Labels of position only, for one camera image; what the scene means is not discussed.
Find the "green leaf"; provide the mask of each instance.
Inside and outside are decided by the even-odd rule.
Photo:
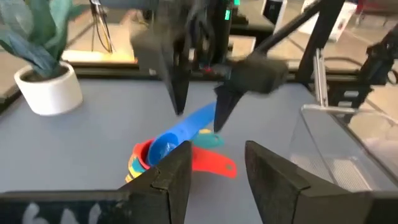
[[[11,43],[8,37],[8,30],[0,29],[0,45],[3,47],[4,50],[9,52],[10,54],[14,54],[12,50]]]
[[[33,17],[23,0],[0,0],[0,14],[13,32],[28,38],[33,29]]]
[[[57,30],[51,16],[49,0],[30,0],[29,8],[34,22],[29,41],[37,45],[43,45],[55,35]]]
[[[8,33],[14,55],[28,61],[33,69],[43,78],[53,78],[59,62],[55,60],[42,46],[34,45],[14,32]]]
[[[69,13],[72,6],[72,0],[50,1],[50,12],[57,31],[55,36],[45,44],[45,48],[57,60],[60,59],[67,44]]]
[[[86,9],[88,9],[89,5],[86,4],[78,4],[72,6],[69,12],[69,19],[75,19],[76,17],[80,16]]]

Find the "clear plastic container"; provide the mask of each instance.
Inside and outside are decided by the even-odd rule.
[[[283,156],[351,192],[396,191],[397,124],[374,110],[304,105]]]

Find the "gray table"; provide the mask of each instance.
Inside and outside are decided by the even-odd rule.
[[[177,121],[161,82],[82,80],[81,87],[84,102],[71,113],[41,117],[20,98],[0,117],[0,192],[117,189],[133,145]],[[191,83],[185,114],[214,101],[213,87]],[[244,96],[221,132],[225,146],[215,149],[236,162],[238,177],[194,173],[186,223],[260,223],[244,143],[254,140],[283,154],[299,108],[312,101],[300,85],[269,97]]]

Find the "green light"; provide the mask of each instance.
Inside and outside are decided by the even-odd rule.
[[[231,15],[231,11],[230,10],[225,11],[225,20],[229,20],[229,15]]]

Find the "red measuring spoon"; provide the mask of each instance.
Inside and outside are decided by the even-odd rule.
[[[153,139],[136,144],[133,149],[133,153],[137,156],[140,164],[145,170],[150,168],[150,166],[145,163],[145,160],[149,146],[152,142]],[[193,146],[192,149],[193,171],[210,172],[212,174],[222,175],[229,178],[236,177],[236,164],[232,159],[200,147]]]

